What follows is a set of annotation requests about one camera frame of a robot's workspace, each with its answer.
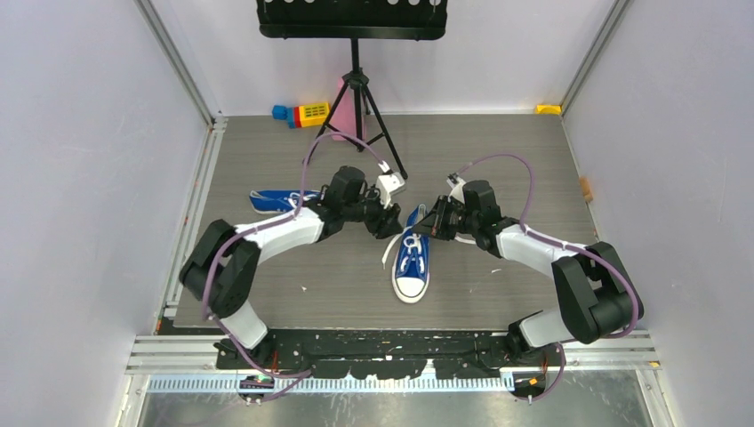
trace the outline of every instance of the toy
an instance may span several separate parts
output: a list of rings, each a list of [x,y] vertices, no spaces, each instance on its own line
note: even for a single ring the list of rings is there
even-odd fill
[[[330,114],[329,102],[319,102],[318,104],[307,104],[290,108],[276,105],[272,108],[272,117],[276,120],[287,121],[288,127],[291,129],[319,126],[325,122],[328,114]]]

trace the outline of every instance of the white shoe sole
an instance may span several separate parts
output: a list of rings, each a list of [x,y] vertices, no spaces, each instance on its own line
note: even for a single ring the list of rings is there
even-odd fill
[[[393,282],[393,291],[395,291],[396,296],[399,300],[402,302],[405,302],[406,304],[416,304],[419,302],[419,300],[424,296],[424,294],[427,292],[427,287],[429,287],[429,274],[427,275],[427,282],[424,283],[424,287],[421,288],[421,292],[419,292],[416,296],[406,296],[404,293],[400,291],[400,288],[398,287],[398,283],[396,282],[396,262],[398,261],[398,258],[396,257],[396,260],[393,261],[393,268],[392,268],[392,282]]]

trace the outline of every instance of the aluminum frame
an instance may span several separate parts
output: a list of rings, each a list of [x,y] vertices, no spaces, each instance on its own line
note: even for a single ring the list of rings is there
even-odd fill
[[[157,13],[155,6],[152,4],[152,0],[133,0],[133,2],[139,7],[141,15],[152,30],[152,34],[155,35],[155,39],[160,44],[167,60],[170,61],[170,65],[172,65],[172,69],[175,70],[175,74],[183,85],[183,88],[186,89],[194,106],[197,107],[199,115],[207,125],[212,125],[214,123],[213,114],[210,112],[204,97],[202,97],[202,94],[199,92],[197,83],[191,76],[189,68],[186,67],[186,63],[181,58],[178,48],[172,41],[159,13]]]
[[[217,156],[220,153],[222,137],[228,120],[225,117],[218,117],[215,120],[212,131],[208,133],[205,140],[205,146],[202,150],[201,157],[197,165],[194,176],[194,186],[188,197],[186,211],[183,215],[183,226],[172,250],[172,265],[165,285],[165,294],[161,306],[163,307],[163,318],[174,318],[180,301],[180,294],[183,286],[180,285],[178,275],[180,267],[191,255],[191,250],[197,241],[199,232],[199,222],[202,220],[202,214],[205,210],[207,194],[210,190],[214,167],[217,164]]]
[[[151,384],[159,384],[159,390],[153,392],[196,392],[207,393],[208,382],[213,382],[212,392],[236,392],[234,382],[246,375],[259,372],[255,369],[219,370],[214,363],[217,359],[217,349],[213,347],[224,335],[167,335],[137,336],[133,345],[131,357],[126,367],[126,375],[130,377],[124,401],[121,406],[117,427],[135,427],[138,425],[140,411],[144,400],[150,392]],[[627,337],[616,340],[599,340],[590,345],[580,342],[564,344],[567,371],[589,370],[629,370],[635,371],[647,410],[656,426],[673,426],[674,420],[669,411],[666,394],[662,390],[660,375],[662,366],[657,361],[652,339],[647,331],[634,331]],[[501,373],[529,372],[530,367],[504,367]],[[558,367],[550,367],[555,372]],[[431,363],[424,369],[425,375],[433,374]],[[311,384],[302,384],[302,388],[295,392],[333,392],[333,387],[339,390],[364,392],[359,383],[350,380],[334,380],[324,385],[316,380]],[[368,385],[370,392],[392,392],[394,386],[390,380]],[[485,389],[484,383],[479,383],[477,391]]]
[[[591,69],[597,62],[599,55],[602,53],[605,46],[610,41],[610,37],[613,35],[615,29],[621,23],[623,14],[626,12],[632,2],[633,0],[614,1],[613,7],[610,8],[610,12],[607,13],[607,17],[602,23],[602,27],[600,27],[599,31],[597,32],[597,37],[595,37],[594,42],[592,42],[590,49],[587,51],[587,54],[582,61],[582,64],[579,66],[578,71],[576,71],[574,80],[568,86],[568,90],[565,91],[563,101],[560,102],[560,107],[562,109],[561,116],[565,116],[568,112],[568,109],[571,107],[571,104],[574,103],[576,96],[578,96],[579,91],[584,85],[584,82],[589,76],[589,73],[591,72]]]

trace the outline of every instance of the yellow toy block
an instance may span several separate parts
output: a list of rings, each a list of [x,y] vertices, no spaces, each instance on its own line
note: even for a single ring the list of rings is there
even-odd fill
[[[534,108],[534,114],[557,114],[560,115],[562,109],[559,105],[540,104]]]
[[[330,114],[330,103],[319,102],[317,104],[301,105],[296,107],[296,115],[301,121],[299,127],[320,126]]]

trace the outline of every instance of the gray platform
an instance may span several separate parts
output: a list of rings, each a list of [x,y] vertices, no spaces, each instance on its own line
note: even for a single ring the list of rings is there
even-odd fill
[[[559,117],[387,116],[385,121],[409,173],[407,190],[397,197],[402,221],[418,203],[431,207],[438,195],[447,194],[449,173],[474,158],[508,151],[526,157],[536,173],[529,225],[574,242],[594,241]],[[373,117],[367,129],[377,129]],[[249,191],[297,188],[301,159],[316,132],[290,130],[270,117],[231,118],[200,232],[218,218],[233,224],[262,219],[251,208]],[[374,147],[397,169],[384,140]],[[369,154],[357,153],[348,143],[326,142],[312,161],[309,187],[329,183],[341,165],[359,167],[370,180],[379,172]],[[503,214],[520,215],[528,176],[516,160],[491,160],[464,177],[488,180]],[[363,224],[346,224],[322,243],[262,264],[252,305],[269,327],[504,329],[556,304],[552,282],[539,273],[475,246],[436,240],[430,242],[429,289],[420,302],[404,304],[393,293],[389,268],[381,266],[387,243],[372,238]],[[181,296],[175,325],[206,325],[188,292]]]

